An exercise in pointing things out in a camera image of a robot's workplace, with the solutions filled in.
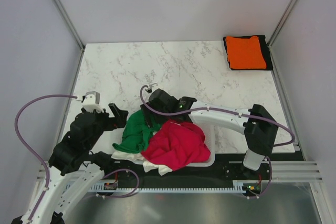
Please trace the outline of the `green t shirt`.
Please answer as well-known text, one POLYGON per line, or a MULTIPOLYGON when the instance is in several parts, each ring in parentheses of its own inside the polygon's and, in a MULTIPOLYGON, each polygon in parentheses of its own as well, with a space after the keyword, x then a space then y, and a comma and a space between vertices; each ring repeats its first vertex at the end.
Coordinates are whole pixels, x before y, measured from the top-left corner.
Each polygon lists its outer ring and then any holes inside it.
POLYGON ((159 131, 162 127, 162 124, 156 123, 152 116, 150 116, 150 122, 152 126, 148 127, 141 110, 131 114, 122 133, 121 143, 113 143, 113 148, 116 151, 130 154, 145 151, 149 146, 149 141, 153 137, 154 132, 159 131))

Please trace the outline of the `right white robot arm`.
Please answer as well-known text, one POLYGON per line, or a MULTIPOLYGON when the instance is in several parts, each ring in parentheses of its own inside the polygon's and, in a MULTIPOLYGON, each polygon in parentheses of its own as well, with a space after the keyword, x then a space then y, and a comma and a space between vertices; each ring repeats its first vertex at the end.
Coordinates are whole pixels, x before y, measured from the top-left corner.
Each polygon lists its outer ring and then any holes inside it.
POLYGON ((140 98, 147 111, 177 122, 207 124, 240 133, 248 149, 240 166, 248 179, 259 173, 262 161, 274 147, 279 124, 259 104, 250 109, 234 109, 210 105, 191 97, 176 99, 160 88, 144 86, 140 98))

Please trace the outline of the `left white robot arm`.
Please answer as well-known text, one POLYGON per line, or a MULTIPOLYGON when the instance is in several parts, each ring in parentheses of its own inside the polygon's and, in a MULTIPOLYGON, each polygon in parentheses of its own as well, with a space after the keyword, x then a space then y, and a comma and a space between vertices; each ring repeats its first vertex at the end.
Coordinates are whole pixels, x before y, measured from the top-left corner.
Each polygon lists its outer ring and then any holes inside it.
POLYGON ((63 223, 65 215, 103 178, 115 173, 114 160, 102 151, 91 153, 104 132, 125 127, 128 111, 110 103, 111 110, 84 106, 53 150, 49 161, 41 161, 46 177, 33 205, 12 223, 63 223))

